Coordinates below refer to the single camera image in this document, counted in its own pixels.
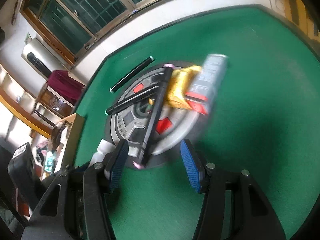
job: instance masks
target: maroon cloth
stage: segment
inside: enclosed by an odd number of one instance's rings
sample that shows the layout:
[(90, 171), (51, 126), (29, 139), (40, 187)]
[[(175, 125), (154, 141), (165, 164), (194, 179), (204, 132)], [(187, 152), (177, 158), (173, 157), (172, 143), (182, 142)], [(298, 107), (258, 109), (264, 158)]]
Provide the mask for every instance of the maroon cloth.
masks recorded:
[(80, 98), (83, 84), (69, 77), (66, 70), (55, 70), (47, 80), (47, 84), (73, 105)]

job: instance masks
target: wooden chair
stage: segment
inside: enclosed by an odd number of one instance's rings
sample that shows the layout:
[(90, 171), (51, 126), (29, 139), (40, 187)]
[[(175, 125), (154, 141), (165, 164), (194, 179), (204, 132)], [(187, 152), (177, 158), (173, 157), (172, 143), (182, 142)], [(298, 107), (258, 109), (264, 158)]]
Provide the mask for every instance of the wooden chair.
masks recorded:
[(35, 113), (41, 119), (43, 119), (45, 122), (47, 122), (53, 127), (55, 126), (55, 124), (37, 111), (36, 107), (38, 103), (43, 105), (45, 108), (47, 108), (60, 118), (65, 118), (69, 116), (72, 111), (72, 108), (74, 107), (70, 102), (65, 100), (61, 95), (55, 92), (47, 83), (45, 83), (36, 98), (35, 104), (30, 114)]

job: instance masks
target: black marker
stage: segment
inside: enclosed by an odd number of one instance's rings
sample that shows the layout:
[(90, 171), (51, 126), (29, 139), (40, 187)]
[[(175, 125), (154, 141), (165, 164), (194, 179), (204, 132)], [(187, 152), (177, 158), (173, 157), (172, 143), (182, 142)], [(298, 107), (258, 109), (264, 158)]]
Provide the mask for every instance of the black marker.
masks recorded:
[(121, 112), (129, 106), (132, 106), (135, 103), (142, 101), (143, 99), (149, 98), (156, 93), (158, 84), (150, 87), (146, 87), (145, 89), (140, 90), (138, 93), (129, 96), (128, 98), (123, 99), (122, 101), (115, 103), (113, 106), (109, 107), (106, 111), (106, 115), (113, 115)]
[(120, 87), (126, 84), (130, 79), (132, 79), (136, 74), (138, 74), (142, 69), (151, 64), (155, 59), (150, 56), (137, 65), (133, 70), (127, 73), (122, 79), (120, 79), (115, 85), (110, 88), (110, 92), (116, 92)]
[(156, 98), (153, 103), (152, 112), (150, 114), (150, 118), (148, 118), (147, 126), (146, 126), (146, 133), (144, 139), (141, 143), (140, 150), (138, 152), (138, 156), (136, 157), (133, 165), (138, 169), (143, 169), (144, 166), (147, 164), (150, 158), (150, 146), (151, 146), (151, 137), (156, 131), (156, 127), (160, 118), (160, 114), (162, 111), (164, 97), (167, 92), (168, 83), (170, 81), (173, 67), (172, 64), (165, 64), (166, 68), (164, 70), (164, 74), (162, 76), (162, 81), (159, 83), (159, 87), (157, 90)]

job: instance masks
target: air conditioner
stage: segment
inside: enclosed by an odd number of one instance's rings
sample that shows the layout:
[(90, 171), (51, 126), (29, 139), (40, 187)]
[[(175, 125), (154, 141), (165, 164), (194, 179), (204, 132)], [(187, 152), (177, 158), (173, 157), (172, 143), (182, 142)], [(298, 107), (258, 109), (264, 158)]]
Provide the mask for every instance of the air conditioner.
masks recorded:
[(22, 50), (21, 56), (44, 79), (54, 70), (68, 70), (38, 39), (32, 39)]

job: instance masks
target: yellow snack package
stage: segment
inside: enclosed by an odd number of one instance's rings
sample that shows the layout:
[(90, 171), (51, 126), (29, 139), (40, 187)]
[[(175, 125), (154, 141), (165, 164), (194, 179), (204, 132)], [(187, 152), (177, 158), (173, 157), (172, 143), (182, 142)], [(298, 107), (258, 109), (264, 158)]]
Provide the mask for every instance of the yellow snack package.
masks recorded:
[(188, 89), (194, 76), (201, 71), (200, 66), (176, 69), (173, 71), (168, 90), (166, 103), (174, 108), (192, 109), (184, 99), (184, 93)]

